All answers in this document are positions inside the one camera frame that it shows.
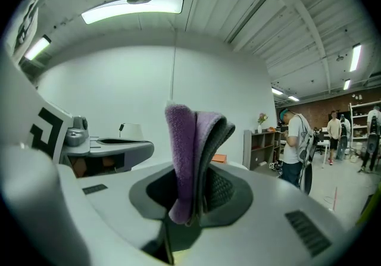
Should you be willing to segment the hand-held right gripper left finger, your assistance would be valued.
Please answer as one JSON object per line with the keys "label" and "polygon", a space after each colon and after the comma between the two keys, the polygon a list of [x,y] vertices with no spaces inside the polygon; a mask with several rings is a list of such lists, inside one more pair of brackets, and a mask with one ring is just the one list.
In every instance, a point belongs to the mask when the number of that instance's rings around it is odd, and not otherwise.
{"label": "hand-held right gripper left finger", "polygon": [[163,221],[178,198],[173,167],[144,177],[129,191],[131,204],[143,218]]}

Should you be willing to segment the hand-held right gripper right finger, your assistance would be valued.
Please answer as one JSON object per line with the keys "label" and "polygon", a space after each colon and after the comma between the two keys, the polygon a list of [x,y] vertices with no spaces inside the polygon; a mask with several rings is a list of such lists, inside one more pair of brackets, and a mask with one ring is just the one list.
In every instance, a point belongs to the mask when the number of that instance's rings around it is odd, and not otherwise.
{"label": "hand-held right gripper right finger", "polygon": [[201,227],[224,227],[234,224],[251,207],[254,195],[244,179],[211,164],[203,177],[200,192],[199,223]]}

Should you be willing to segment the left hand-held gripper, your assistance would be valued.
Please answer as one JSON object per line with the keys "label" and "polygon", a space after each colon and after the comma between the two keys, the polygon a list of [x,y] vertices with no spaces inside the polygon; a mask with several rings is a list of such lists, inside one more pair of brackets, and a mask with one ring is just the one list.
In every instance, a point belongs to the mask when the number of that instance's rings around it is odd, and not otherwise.
{"label": "left hand-held gripper", "polygon": [[[20,69],[38,26],[40,0],[21,0],[1,38],[1,176],[15,163],[11,148],[26,145],[57,162],[71,114],[44,100]],[[152,157],[154,144],[145,140],[91,140],[89,157],[111,160],[115,170],[131,170]]]}

